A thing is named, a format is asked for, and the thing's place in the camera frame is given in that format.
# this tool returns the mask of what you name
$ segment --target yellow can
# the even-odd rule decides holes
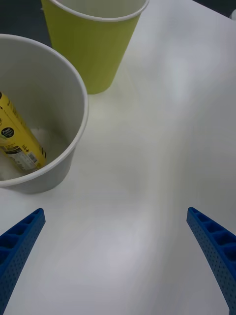
[[[46,152],[8,97],[1,92],[0,150],[23,172],[33,172],[46,163]]]

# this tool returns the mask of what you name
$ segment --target white table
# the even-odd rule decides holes
[[[236,232],[236,23],[152,0],[89,100],[64,182],[0,190],[0,232],[46,215],[5,315],[228,314],[185,221],[194,206]]]

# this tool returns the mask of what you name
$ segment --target yellow-green paper cup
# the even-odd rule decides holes
[[[42,0],[52,46],[78,70],[89,94],[112,83],[149,0]]]

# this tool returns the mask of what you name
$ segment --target paper cup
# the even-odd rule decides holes
[[[86,88],[74,66],[46,45],[0,34],[0,47],[0,89],[47,153],[46,166],[21,177],[0,153],[0,188],[24,193],[52,189],[68,173],[85,130]]]
[[[78,70],[88,94],[112,83],[149,0],[42,0],[52,46]]]

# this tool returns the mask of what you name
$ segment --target dark background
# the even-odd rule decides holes
[[[236,9],[236,0],[195,1],[227,17]],[[0,33],[28,37],[50,46],[41,8],[40,0],[0,0]]]
[[[236,0],[195,0],[220,14],[227,17],[236,9]]]

